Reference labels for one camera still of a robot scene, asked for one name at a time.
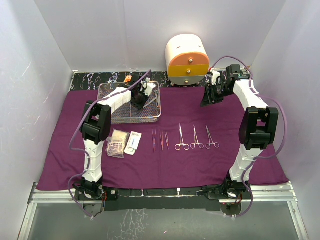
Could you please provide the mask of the metal mesh instrument tray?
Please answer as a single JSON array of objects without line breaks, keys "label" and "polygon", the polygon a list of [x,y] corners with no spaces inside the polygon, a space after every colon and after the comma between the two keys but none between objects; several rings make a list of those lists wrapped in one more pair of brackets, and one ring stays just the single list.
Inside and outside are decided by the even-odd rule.
[{"label": "metal mesh instrument tray", "polygon": [[[121,103],[120,106],[112,107],[111,123],[112,124],[142,124],[142,123],[152,123],[156,122],[162,114],[161,102],[160,105],[153,102],[148,107],[143,108],[143,110],[136,109],[131,104],[131,90],[134,87],[141,87],[142,81],[138,82],[136,80],[131,80],[130,82],[115,82],[115,83],[103,83],[98,88],[97,98],[102,101],[99,103],[101,105],[111,105],[116,100],[124,99],[121,97],[121,92],[126,89],[129,89],[124,95],[129,99],[125,103]],[[151,101],[155,97],[155,91],[160,90],[159,83],[156,81],[150,81],[151,83],[156,84],[156,87],[153,89],[149,99],[146,103]]]}]

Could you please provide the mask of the steel scalpel handle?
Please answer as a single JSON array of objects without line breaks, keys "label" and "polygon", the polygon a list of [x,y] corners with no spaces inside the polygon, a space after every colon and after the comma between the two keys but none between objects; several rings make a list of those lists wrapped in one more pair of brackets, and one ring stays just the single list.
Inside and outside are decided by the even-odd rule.
[{"label": "steel scalpel handle", "polygon": [[155,97],[154,97],[153,101],[154,101],[156,104],[160,105],[160,104],[161,104],[161,94],[160,94],[160,90],[156,90],[154,93],[155,93]]},{"label": "steel scalpel handle", "polygon": [[148,103],[146,103],[143,108],[147,108],[149,105],[151,105],[153,102],[156,102],[158,100],[158,97],[154,97],[151,101],[149,101]]}]

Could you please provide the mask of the straight steel tweezers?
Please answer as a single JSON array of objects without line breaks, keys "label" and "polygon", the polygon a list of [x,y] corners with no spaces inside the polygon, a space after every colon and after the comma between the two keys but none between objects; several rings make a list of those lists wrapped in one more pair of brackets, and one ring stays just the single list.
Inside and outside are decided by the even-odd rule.
[{"label": "straight steel tweezers", "polygon": [[152,145],[153,145],[153,152],[156,152],[156,139],[157,139],[157,130],[152,130]]}]

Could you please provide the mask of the small white blue packet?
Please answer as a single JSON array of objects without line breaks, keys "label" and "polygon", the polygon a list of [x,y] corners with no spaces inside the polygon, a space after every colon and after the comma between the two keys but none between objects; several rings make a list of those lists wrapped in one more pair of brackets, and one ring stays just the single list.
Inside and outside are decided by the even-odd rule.
[{"label": "small white blue packet", "polygon": [[132,131],[129,136],[128,148],[130,150],[137,150],[139,147],[142,134],[139,132]]}]

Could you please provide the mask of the ribbed grip steel tweezers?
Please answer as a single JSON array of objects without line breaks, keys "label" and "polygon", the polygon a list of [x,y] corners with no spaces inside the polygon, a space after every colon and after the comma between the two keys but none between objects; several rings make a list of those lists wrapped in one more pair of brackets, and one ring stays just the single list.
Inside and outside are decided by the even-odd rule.
[{"label": "ribbed grip steel tweezers", "polygon": [[165,133],[164,133],[164,136],[165,136],[165,142],[166,142],[167,150],[169,150],[170,147],[169,147],[169,136],[168,136],[168,132],[165,132]]}]

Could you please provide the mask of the small white green packet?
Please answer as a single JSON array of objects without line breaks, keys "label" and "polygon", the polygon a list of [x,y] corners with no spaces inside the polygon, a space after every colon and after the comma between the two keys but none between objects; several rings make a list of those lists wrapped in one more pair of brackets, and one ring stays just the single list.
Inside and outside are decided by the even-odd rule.
[{"label": "small white green packet", "polygon": [[124,149],[124,153],[133,156],[136,153],[136,149],[129,147],[128,145]]}]

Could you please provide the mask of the curved tip steel tweezers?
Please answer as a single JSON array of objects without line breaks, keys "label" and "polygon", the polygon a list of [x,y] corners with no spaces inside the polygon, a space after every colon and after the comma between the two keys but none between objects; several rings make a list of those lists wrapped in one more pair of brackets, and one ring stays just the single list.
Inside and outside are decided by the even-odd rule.
[{"label": "curved tip steel tweezers", "polygon": [[160,136],[161,151],[163,151],[164,150],[164,132],[162,130],[159,130],[159,136]]}]

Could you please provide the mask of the steel needle holder clamp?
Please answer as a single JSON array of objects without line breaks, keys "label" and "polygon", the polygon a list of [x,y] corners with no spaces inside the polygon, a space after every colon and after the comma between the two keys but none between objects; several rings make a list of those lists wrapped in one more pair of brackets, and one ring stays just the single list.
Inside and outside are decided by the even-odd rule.
[{"label": "steel needle holder clamp", "polygon": [[197,131],[195,125],[193,125],[193,133],[194,133],[194,143],[190,144],[191,149],[195,149],[198,147],[199,149],[203,149],[205,146],[203,143],[200,143],[197,136]]}]

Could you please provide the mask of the white gauze pack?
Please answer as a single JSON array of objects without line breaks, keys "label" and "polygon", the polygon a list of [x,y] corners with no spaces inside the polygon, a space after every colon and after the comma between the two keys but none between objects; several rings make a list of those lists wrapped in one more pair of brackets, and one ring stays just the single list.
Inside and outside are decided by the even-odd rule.
[{"label": "white gauze pack", "polygon": [[114,129],[112,135],[109,136],[106,147],[106,154],[108,157],[123,159],[125,156],[125,148],[129,139],[129,133]]}]

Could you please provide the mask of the steel hemostat forceps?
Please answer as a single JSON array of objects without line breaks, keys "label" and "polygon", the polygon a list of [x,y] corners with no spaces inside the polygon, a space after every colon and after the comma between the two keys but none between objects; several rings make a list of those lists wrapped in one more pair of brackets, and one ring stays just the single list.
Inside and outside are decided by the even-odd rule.
[{"label": "steel hemostat forceps", "polygon": [[190,149],[190,145],[184,142],[181,123],[179,124],[179,143],[174,146],[174,149],[176,151],[180,151],[181,149],[188,151]]}]

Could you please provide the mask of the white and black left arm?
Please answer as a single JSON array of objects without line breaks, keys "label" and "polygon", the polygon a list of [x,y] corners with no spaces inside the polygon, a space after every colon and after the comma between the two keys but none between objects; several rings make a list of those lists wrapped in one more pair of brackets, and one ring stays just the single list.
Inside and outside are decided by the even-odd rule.
[{"label": "white and black left arm", "polygon": [[121,84],[98,102],[87,101],[78,130],[84,142],[84,170],[80,185],[73,187],[92,200],[103,197],[102,152],[111,131],[112,114],[127,103],[141,110],[149,99],[154,85],[142,83],[136,86]]}]

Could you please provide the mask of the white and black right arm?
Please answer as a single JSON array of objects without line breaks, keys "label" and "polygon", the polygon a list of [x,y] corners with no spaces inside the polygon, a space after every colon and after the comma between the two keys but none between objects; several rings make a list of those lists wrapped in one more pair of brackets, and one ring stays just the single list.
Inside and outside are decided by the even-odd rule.
[{"label": "white and black right arm", "polygon": [[239,152],[223,183],[219,194],[237,199],[248,190],[249,175],[258,156],[274,142],[279,111],[268,106],[259,97],[251,75],[232,64],[225,71],[210,69],[207,73],[201,106],[221,103],[225,97],[236,95],[244,109],[239,128]]}]

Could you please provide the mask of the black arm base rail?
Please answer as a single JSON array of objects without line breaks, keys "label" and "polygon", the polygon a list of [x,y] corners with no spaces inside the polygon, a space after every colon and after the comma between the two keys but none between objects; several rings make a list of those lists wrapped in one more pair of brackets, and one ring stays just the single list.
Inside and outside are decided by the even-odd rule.
[{"label": "black arm base rail", "polygon": [[221,185],[206,185],[158,189],[103,187],[93,197],[80,192],[80,187],[77,186],[75,199],[84,207],[98,203],[103,211],[203,209],[237,215],[244,210],[242,202],[249,201],[250,194],[244,189],[226,192]]}]

